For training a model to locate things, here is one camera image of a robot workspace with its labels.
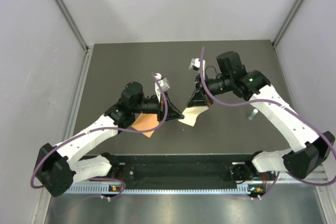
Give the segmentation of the cream paper letter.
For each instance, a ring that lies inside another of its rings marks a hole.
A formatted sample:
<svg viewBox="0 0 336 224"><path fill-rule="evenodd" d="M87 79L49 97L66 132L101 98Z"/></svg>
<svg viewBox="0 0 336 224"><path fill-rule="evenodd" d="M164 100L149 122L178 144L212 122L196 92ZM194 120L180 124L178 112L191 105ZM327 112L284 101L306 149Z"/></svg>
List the cream paper letter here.
<svg viewBox="0 0 336 224"><path fill-rule="evenodd" d="M178 119L180 123L189 125L193 127L196 123L197 117L203 112L207 111L209 107L207 106L193 106L186 108L182 114L184 116L183 119Z"/></svg>

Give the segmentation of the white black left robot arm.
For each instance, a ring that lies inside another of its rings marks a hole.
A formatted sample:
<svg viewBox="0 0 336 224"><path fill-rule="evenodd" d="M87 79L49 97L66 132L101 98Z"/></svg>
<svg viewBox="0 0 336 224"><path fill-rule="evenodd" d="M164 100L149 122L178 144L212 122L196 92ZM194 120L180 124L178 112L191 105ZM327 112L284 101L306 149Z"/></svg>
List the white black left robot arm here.
<svg viewBox="0 0 336 224"><path fill-rule="evenodd" d="M43 145L37 155L33 179L53 197L65 193L73 184L105 177L114 180L119 174L117 161L108 153L94 158L83 157L102 142L121 132L131 132L129 126L138 114L152 115L156 126L147 126L140 133L155 131L165 121L183 119L184 115L169 100L167 79L155 82L156 94L146 97L142 84L130 82L121 92L117 103L110 107L94 123L68 140L56 145Z"/></svg>

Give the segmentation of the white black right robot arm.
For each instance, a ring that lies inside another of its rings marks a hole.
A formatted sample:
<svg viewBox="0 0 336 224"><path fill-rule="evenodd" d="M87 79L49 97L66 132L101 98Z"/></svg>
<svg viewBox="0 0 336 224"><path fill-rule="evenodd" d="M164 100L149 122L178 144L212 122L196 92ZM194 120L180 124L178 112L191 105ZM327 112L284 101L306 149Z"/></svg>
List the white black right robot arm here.
<svg viewBox="0 0 336 224"><path fill-rule="evenodd" d="M335 154L334 135L321 133L301 118L258 70L246 71L239 54L225 52L216 58L220 72L207 77L203 57L191 60L190 69L198 72L195 90L180 121L194 126L197 117L217 102L223 106L252 105L280 132L289 144L283 151L259 151L245 162L245 174L252 180L265 172L286 172L302 181L329 156Z"/></svg>

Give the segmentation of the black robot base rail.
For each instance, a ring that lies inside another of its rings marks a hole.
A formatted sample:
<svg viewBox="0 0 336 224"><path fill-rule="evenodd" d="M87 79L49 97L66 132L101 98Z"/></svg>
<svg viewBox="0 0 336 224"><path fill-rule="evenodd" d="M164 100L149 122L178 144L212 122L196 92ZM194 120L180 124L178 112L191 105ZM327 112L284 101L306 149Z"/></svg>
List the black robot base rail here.
<svg viewBox="0 0 336 224"><path fill-rule="evenodd" d="M112 161L107 175L91 180L142 183L146 179L181 182L183 178L210 178L220 182L244 182L261 176L246 155L104 155Z"/></svg>

